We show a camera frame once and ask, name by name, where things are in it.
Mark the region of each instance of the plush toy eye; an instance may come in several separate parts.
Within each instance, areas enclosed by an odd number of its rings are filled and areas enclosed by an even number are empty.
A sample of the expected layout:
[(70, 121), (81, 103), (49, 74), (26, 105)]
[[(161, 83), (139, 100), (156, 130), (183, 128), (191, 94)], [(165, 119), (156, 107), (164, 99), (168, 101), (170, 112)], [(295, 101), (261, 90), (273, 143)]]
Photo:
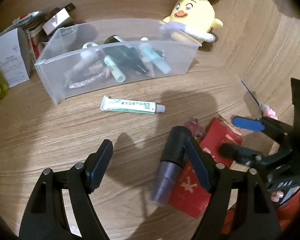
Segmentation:
[(189, 11), (193, 7), (192, 3), (187, 3), (186, 4), (186, 10)]

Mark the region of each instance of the white tube cap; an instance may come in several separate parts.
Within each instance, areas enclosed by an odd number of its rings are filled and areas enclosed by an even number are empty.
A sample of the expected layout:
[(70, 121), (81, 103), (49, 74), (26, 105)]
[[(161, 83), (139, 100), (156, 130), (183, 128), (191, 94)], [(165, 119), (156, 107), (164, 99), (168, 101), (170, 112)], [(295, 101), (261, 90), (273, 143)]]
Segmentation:
[(163, 105), (155, 105), (155, 111), (157, 113), (164, 113), (166, 111), (166, 107)]

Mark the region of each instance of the wooden surface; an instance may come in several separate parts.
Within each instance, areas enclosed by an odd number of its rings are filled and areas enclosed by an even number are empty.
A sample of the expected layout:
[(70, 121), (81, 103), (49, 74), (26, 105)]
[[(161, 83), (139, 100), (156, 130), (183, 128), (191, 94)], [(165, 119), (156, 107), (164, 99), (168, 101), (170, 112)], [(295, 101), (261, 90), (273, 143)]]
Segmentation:
[[(16, 17), (70, 2), (76, 22), (108, 18), (163, 19), (177, 0), (4, 0), (0, 29)], [(0, 103), (0, 214), (18, 233), (27, 200), (40, 173), (68, 169), (94, 152), (104, 138), (114, 156), (92, 195), (111, 239), (189, 239), (198, 219), (147, 203), (160, 155), (172, 126), (190, 117), (206, 125), (217, 113), (252, 115), (256, 109), (236, 74), (261, 103), (292, 122), (290, 78), (300, 79), (300, 13), (291, 0), (213, 0), (224, 27), (204, 43), (189, 72), (125, 84), (53, 105), (38, 76), (12, 88)], [(103, 95), (155, 101), (163, 114), (101, 112)], [(272, 141), (244, 135), (246, 146), (269, 152)], [(65, 192), (72, 230), (77, 229)]]

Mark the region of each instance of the white paper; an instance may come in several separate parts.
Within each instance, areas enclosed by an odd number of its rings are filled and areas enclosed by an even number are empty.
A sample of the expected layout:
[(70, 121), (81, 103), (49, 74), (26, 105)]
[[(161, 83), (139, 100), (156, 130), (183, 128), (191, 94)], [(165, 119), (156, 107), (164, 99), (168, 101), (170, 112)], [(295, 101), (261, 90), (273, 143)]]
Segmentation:
[(0, 70), (9, 87), (29, 80), (28, 44), (25, 33), (20, 28), (0, 36)]

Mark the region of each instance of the red envelope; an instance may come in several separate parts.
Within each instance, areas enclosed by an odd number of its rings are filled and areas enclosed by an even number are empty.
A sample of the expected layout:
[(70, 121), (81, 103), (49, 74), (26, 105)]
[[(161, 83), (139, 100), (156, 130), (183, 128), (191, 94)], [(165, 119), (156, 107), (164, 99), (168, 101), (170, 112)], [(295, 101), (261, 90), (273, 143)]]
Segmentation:
[[(219, 118), (214, 117), (207, 126), (206, 131), (206, 136), (199, 143), (201, 149), (211, 154), (217, 163), (221, 162), (230, 167), (233, 161), (221, 157), (218, 149), (223, 143), (240, 146), (242, 143), (240, 132), (235, 130), (232, 125), (221, 116)], [(172, 190), (169, 200), (170, 205), (197, 218), (209, 200), (210, 194), (199, 185), (192, 165), (188, 162)]]

